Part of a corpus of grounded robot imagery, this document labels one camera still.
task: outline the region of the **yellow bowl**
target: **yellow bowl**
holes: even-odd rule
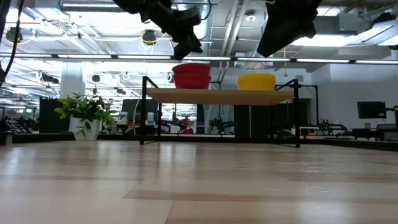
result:
[[[269,73],[251,73],[238,77],[239,90],[275,90],[275,75]]]

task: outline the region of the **black monitor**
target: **black monitor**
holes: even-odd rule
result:
[[[386,103],[381,101],[358,102],[358,116],[360,119],[386,119]]]

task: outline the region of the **ceiling pipe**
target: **ceiling pipe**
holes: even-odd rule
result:
[[[242,3],[241,12],[239,14],[239,18],[238,18],[238,21],[236,22],[234,32],[232,33],[231,43],[229,43],[229,47],[228,47],[228,50],[226,52],[227,56],[231,55],[231,52],[232,52],[232,49],[234,47],[234,44],[235,44],[235,41],[236,41],[236,37],[238,36],[239,28],[240,28],[240,26],[242,24],[242,20],[243,20],[244,14],[246,12],[246,8],[248,7],[248,4],[249,4],[249,0],[244,0],[243,3]],[[222,74],[221,79],[220,79],[220,83],[223,82],[224,77],[225,77],[226,72],[227,72],[228,69],[229,69],[229,62],[227,62],[226,66],[224,68],[223,74]]]
[[[221,47],[220,56],[224,56],[225,49],[226,49],[228,39],[229,39],[229,35],[231,34],[232,26],[235,21],[236,11],[238,10],[238,4],[239,4],[239,0],[234,0],[232,8],[231,8],[231,16],[230,16],[229,22],[226,26],[226,31],[225,31],[223,45]],[[220,81],[220,77],[221,77],[222,73],[223,73],[223,63],[220,62],[220,67],[219,67],[219,72],[218,72],[218,77],[217,77],[218,82]]]

